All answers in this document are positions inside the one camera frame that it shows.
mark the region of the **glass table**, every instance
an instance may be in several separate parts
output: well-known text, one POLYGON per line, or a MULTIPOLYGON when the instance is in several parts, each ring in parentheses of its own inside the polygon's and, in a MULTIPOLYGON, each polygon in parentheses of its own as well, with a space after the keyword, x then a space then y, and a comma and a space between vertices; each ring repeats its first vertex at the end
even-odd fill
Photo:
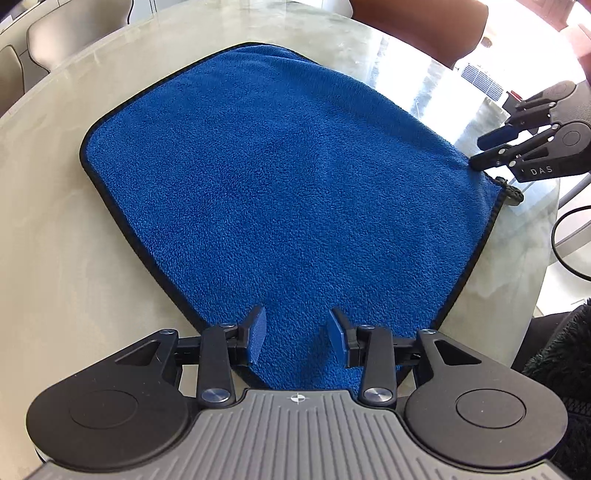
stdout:
MULTIPOLYGON (((290 48, 367 83, 467 155, 506 118, 456 72, 412 47, 282 0, 185 2, 51 72, 0 119, 2 480, 38 465, 24 420, 40 391, 163 327, 195 334, 115 225, 80 166, 79 148, 89 127, 123 101, 246 41, 290 48)), ((444 333, 512 362, 548 263, 557 201, 558 181, 539 181, 521 205, 502 208, 444 333)))

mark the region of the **white chair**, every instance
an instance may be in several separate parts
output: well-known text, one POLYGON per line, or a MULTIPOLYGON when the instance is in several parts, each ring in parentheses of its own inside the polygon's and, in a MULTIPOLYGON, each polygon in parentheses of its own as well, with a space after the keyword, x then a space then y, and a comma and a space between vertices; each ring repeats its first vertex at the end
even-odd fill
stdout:
POLYGON ((48 71, 129 23, 133 0, 70 0, 27 30, 31 59, 48 71))
POLYGON ((21 60, 11 45, 0 50, 0 116, 25 94, 21 60))

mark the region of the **brown chair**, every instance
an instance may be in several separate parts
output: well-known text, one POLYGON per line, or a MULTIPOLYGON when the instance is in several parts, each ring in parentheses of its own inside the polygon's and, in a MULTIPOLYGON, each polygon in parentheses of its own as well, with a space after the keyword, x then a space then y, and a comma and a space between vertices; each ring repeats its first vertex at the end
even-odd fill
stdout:
POLYGON ((353 19, 399 38, 449 68, 476 48, 488 7, 478 0, 351 0, 353 19))

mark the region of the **chair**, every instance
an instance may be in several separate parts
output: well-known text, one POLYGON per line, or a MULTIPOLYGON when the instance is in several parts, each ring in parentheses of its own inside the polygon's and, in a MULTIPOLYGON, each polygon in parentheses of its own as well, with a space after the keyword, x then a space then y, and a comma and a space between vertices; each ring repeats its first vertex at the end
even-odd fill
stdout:
POLYGON ((70 0, 27 30, 31 59, 48 71, 129 23, 133 0, 70 0))
POLYGON ((476 48, 488 7, 478 0, 351 0, 353 20, 399 38, 448 68, 476 48))
POLYGON ((0 116, 25 94, 21 60, 11 45, 0 50, 0 116))

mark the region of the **gray ribbed plate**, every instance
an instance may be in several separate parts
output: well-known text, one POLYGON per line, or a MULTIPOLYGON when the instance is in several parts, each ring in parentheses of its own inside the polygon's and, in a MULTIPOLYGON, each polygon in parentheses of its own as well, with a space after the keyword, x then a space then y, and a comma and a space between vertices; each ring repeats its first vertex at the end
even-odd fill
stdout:
POLYGON ((70 472, 52 463, 31 480, 558 480, 548 463, 476 473, 430 456, 388 410, 347 391, 249 390, 237 405, 201 413, 187 437, 151 463, 120 473, 70 472))

